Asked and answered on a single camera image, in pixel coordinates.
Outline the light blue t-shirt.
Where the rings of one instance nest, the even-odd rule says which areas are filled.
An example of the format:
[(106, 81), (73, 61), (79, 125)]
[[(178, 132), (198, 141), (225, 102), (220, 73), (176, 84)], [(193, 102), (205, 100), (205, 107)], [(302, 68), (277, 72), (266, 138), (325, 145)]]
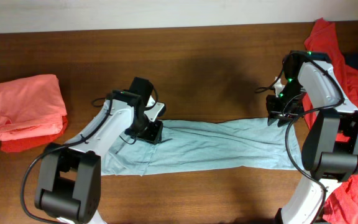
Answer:
[(154, 175), (253, 167), (293, 170), (301, 164), (295, 130), (266, 118), (223, 123), (163, 121), (162, 142), (153, 145), (118, 139), (104, 156), (102, 175)]

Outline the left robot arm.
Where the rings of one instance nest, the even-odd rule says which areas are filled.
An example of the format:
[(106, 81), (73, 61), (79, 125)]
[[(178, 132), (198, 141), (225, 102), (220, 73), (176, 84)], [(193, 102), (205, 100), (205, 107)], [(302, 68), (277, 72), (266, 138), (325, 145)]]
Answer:
[(73, 139), (50, 143), (39, 157), (40, 172), (35, 207), (48, 223), (103, 223), (101, 162), (109, 148), (125, 134), (133, 142), (158, 144), (165, 112), (153, 84), (135, 77), (127, 90), (106, 96), (101, 111)]

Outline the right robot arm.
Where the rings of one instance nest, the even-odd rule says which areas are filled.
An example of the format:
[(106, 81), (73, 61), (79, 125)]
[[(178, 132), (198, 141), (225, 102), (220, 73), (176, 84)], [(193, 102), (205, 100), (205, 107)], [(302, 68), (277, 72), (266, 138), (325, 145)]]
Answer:
[(316, 114), (301, 150), (302, 165), (289, 157), (302, 178), (274, 222), (318, 223), (326, 199), (358, 174), (358, 108), (341, 88), (328, 54), (322, 52), (292, 50), (268, 90), (274, 92), (266, 97), (268, 124), (286, 126), (287, 152), (293, 124)]

